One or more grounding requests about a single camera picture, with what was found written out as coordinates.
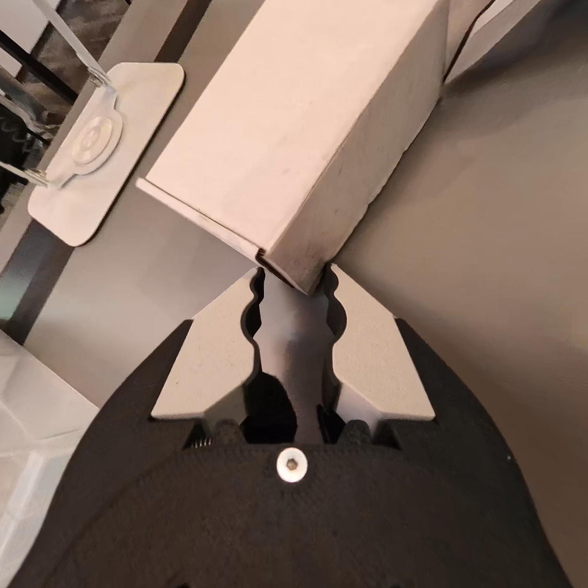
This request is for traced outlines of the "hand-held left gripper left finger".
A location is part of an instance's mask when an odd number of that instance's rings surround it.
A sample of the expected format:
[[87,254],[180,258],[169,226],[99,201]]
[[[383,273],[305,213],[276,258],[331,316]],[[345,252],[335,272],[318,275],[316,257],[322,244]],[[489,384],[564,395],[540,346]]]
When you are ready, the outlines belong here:
[[248,271],[195,314],[152,411],[156,420],[197,419],[207,431],[247,417],[261,372],[254,335],[261,327],[265,272]]

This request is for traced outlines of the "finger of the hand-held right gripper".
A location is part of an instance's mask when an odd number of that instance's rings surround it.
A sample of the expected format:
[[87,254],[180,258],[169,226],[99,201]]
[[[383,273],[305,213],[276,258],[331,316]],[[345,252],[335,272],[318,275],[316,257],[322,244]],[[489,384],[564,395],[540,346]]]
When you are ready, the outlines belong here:
[[491,7],[494,1],[449,1],[445,75],[447,81],[476,21]]
[[473,70],[491,70],[521,57],[554,13],[553,1],[493,1],[477,17],[447,70],[451,85]]

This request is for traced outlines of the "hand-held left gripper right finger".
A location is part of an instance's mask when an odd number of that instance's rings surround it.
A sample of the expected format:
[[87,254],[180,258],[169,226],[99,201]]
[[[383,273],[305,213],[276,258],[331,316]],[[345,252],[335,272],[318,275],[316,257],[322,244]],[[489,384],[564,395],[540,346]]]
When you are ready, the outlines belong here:
[[371,433],[391,420],[432,422],[435,411],[394,315],[335,264],[325,269],[333,344],[323,368],[323,407]]

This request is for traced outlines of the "white cardboard box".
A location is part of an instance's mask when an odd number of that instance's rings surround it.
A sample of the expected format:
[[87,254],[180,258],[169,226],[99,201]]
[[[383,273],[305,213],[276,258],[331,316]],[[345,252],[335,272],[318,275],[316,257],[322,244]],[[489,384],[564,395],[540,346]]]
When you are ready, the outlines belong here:
[[136,186],[310,294],[429,118],[449,1],[265,1]]

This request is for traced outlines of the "clear plastic container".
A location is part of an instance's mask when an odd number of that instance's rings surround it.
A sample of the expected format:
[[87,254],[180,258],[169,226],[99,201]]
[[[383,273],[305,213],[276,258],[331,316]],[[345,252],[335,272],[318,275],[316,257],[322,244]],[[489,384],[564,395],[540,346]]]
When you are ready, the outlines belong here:
[[1,587],[35,541],[99,408],[1,332]]

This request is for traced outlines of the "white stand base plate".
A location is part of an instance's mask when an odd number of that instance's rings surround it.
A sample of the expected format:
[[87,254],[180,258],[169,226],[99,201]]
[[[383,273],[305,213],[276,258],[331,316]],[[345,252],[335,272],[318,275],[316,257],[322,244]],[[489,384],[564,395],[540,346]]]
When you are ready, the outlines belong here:
[[28,213],[65,244],[99,230],[185,81],[179,63],[124,62],[107,73],[59,145]]

